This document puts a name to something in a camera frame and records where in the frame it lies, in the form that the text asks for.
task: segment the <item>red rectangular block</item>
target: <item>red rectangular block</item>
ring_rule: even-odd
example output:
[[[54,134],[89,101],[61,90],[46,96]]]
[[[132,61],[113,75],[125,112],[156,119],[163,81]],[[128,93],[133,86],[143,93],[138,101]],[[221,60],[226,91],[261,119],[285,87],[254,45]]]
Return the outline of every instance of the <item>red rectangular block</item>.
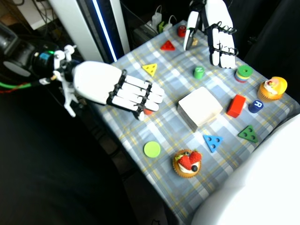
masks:
[[[245,97],[243,97],[241,95],[236,95],[231,102],[231,105],[227,111],[227,114],[234,118],[237,118],[240,115],[240,113],[242,112],[245,101],[246,101]]]

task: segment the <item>yellow triangle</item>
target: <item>yellow triangle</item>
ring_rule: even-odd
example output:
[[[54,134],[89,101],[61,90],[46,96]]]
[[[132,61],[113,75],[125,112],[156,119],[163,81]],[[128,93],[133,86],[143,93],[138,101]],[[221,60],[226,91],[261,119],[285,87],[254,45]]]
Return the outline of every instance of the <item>yellow triangle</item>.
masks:
[[[153,64],[148,64],[148,65],[144,65],[142,66],[142,68],[151,76],[154,76],[156,69],[158,68],[158,64],[157,63],[153,63]]]

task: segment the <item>blueberry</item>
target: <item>blueberry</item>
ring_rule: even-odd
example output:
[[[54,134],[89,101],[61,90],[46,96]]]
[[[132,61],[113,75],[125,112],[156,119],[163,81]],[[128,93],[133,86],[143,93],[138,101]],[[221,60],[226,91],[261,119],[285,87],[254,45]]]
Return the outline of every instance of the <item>blueberry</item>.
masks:
[[[192,166],[192,171],[196,172],[198,170],[198,167],[196,165]]]

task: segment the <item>plaid tablecloth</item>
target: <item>plaid tablecloth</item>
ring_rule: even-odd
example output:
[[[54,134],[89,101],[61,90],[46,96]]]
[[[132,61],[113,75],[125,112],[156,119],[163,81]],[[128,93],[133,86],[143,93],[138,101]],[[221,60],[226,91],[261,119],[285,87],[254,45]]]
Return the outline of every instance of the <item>plaid tablecloth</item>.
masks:
[[[177,36],[177,27],[185,24],[185,21],[180,22],[113,63],[117,68],[126,69],[129,75],[154,81],[165,90],[164,101],[159,105],[158,112],[141,122],[131,112],[109,105],[97,107],[107,126],[179,221],[189,224],[197,207],[249,157],[268,134],[287,117],[299,113],[299,104],[285,94],[281,100],[264,104],[259,113],[250,113],[244,105],[238,118],[228,116],[226,109],[231,99],[240,94],[247,98],[247,104],[253,102],[257,99],[258,85],[266,78],[254,71],[248,82],[242,84],[234,79],[233,69],[212,66],[207,38],[201,32],[195,36],[198,45],[190,51],[183,51],[184,38]],[[175,51],[160,50],[167,40],[175,46]],[[238,66],[244,64],[240,59],[236,60]],[[142,69],[142,65],[151,63],[158,64],[153,78]],[[193,77],[196,66],[205,69],[201,80]],[[201,86],[206,87],[224,109],[214,121],[193,133],[176,108],[179,100]],[[250,124],[258,136],[258,143],[237,136]],[[210,152],[203,135],[223,137],[217,151]],[[157,158],[149,158],[143,152],[144,145],[149,141],[161,145],[161,153]],[[172,158],[181,149],[197,149],[202,153],[202,168],[197,176],[184,179],[174,171]]]

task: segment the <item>robotic hand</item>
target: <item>robotic hand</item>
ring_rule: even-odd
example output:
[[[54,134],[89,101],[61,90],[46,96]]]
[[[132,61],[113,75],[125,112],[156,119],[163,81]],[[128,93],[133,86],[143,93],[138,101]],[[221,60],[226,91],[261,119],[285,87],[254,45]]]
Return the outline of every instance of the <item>robotic hand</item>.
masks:
[[[236,32],[233,22],[223,0],[193,0],[190,2],[190,13],[183,48],[188,50],[198,28],[208,35],[211,62],[214,66],[235,68],[235,55],[232,34]]]
[[[56,51],[53,72],[62,82],[64,107],[71,116],[74,117],[75,112],[70,103],[72,100],[78,102],[75,92],[96,103],[133,111],[139,120],[144,120],[144,109],[159,109],[158,104],[162,103],[165,91],[157,84],[126,75],[126,70],[102,62],[85,61],[73,67],[70,65],[73,52],[74,47],[70,45],[64,51]],[[69,71],[72,81],[67,78]]]

